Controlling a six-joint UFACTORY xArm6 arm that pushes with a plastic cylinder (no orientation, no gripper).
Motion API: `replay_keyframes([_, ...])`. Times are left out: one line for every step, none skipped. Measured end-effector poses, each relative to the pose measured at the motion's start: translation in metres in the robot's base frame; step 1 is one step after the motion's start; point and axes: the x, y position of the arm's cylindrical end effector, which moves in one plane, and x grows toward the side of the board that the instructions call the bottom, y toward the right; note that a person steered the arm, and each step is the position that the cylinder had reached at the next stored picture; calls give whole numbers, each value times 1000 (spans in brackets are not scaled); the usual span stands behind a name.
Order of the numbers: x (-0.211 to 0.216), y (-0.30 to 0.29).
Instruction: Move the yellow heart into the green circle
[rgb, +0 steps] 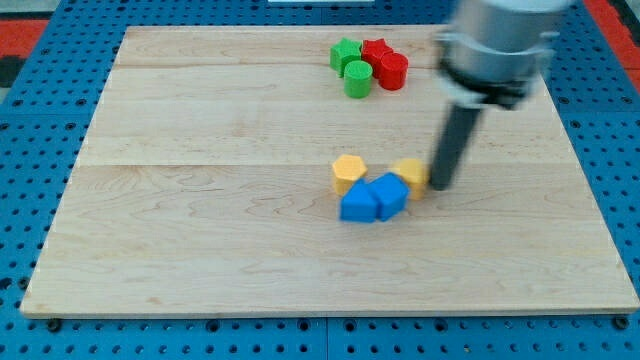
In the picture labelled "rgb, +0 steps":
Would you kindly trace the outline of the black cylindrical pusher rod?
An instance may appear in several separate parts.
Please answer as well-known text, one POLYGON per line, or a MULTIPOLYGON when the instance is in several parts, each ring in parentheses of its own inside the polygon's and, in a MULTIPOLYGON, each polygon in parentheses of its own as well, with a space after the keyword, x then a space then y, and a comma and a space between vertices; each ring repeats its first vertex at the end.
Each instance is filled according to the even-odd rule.
POLYGON ((430 167, 430 187, 443 191, 450 187, 459 162, 482 112, 482 108, 453 104, 442 128, 430 167))

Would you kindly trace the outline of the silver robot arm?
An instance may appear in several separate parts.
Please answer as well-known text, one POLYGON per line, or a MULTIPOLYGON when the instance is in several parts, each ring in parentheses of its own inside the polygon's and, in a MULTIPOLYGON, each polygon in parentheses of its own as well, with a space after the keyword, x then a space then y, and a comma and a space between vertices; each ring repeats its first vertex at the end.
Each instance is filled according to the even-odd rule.
POLYGON ((432 189, 452 184, 483 110, 512 110, 534 92, 571 5, 565 0, 457 3, 449 24, 436 36, 438 76, 450 106, 431 161, 432 189))

